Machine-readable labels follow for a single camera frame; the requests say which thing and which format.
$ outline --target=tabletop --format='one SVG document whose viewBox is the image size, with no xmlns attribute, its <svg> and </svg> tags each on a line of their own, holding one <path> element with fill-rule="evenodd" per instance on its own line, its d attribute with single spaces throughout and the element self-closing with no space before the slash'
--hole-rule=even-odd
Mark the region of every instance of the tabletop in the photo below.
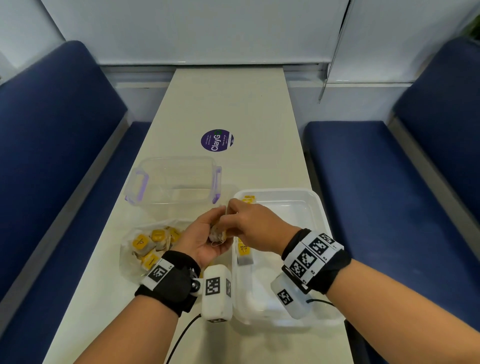
<svg viewBox="0 0 480 364">
<path fill-rule="evenodd" d="M 228 148 L 212 151 L 205 134 L 228 133 Z M 209 156 L 222 166 L 225 204 L 249 188 L 310 188 L 281 67 L 177 69 L 137 155 Z M 57 330 L 44 363 L 71 363 L 133 298 L 137 286 L 120 274 L 122 237 L 134 226 L 195 218 L 212 205 L 131 206 L 122 192 Z M 230 253 L 217 263 L 229 264 Z M 200 300 L 177 326 L 175 342 L 200 312 Z M 197 320 L 171 363 L 352 363 L 343 325 L 333 328 L 255 328 L 239 321 Z"/>
</svg>

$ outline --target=white sensor device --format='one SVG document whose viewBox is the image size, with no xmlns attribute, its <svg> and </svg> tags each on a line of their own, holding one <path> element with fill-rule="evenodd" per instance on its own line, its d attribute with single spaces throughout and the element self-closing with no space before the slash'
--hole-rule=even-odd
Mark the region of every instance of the white sensor device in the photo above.
<svg viewBox="0 0 480 364">
<path fill-rule="evenodd" d="M 270 288 L 292 318 L 299 320 L 310 312 L 307 300 L 312 296 L 304 294 L 284 272 L 270 283 Z"/>
<path fill-rule="evenodd" d="M 222 265 L 207 267 L 200 289 L 193 295 L 202 295 L 202 318 L 212 322 L 230 321 L 233 315 L 232 274 Z"/>
</svg>

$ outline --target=black cable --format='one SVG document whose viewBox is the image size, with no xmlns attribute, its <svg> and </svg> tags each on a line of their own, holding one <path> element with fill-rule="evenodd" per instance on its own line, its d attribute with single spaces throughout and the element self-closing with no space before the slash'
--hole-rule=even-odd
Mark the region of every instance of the black cable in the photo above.
<svg viewBox="0 0 480 364">
<path fill-rule="evenodd" d="M 190 323 L 189 323 L 189 324 L 187 325 L 187 327 L 184 329 L 184 331 L 181 333 L 179 339 L 178 339 L 177 342 L 175 343 L 175 346 L 173 347 L 172 352 L 170 353 L 170 356 L 168 357 L 168 360 L 167 360 L 167 362 L 166 362 L 165 364 L 170 363 L 170 359 L 172 358 L 173 353 L 175 352 L 175 349 L 177 348 L 177 346 L 178 346 L 181 338 L 183 338 L 183 335 L 185 335 L 185 332 L 187 332 L 188 328 L 189 328 L 190 326 L 192 326 L 192 324 L 193 324 L 197 319 L 199 319 L 200 317 L 202 317 L 202 314 L 198 314 L 197 316 L 195 316 L 195 317 L 193 318 L 193 320 L 190 321 Z"/>
<path fill-rule="evenodd" d="M 331 302 L 324 301 L 324 300 L 317 300 L 316 298 L 312 298 L 311 300 L 307 300 L 307 303 L 310 303 L 310 302 L 323 302 L 323 303 L 329 304 L 330 306 L 335 307 L 335 305 Z"/>
</svg>

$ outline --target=blue seat backrest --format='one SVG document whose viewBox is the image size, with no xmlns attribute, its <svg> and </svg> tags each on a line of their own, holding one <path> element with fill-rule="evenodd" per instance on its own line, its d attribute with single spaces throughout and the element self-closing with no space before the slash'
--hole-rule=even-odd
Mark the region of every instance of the blue seat backrest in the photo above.
<svg viewBox="0 0 480 364">
<path fill-rule="evenodd" d="M 480 43 L 446 43 L 394 111 L 480 221 Z"/>
<path fill-rule="evenodd" d="M 0 300 L 126 110 L 78 41 L 0 86 Z"/>
</svg>

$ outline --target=round sticker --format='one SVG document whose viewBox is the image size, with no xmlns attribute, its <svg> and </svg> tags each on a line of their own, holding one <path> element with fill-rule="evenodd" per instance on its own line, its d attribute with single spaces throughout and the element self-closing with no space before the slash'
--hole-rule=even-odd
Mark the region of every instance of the round sticker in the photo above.
<svg viewBox="0 0 480 364">
<path fill-rule="evenodd" d="M 211 152 L 227 150 L 233 144 L 232 133 L 223 129 L 214 129 L 202 136 L 202 147 Z"/>
</svg>

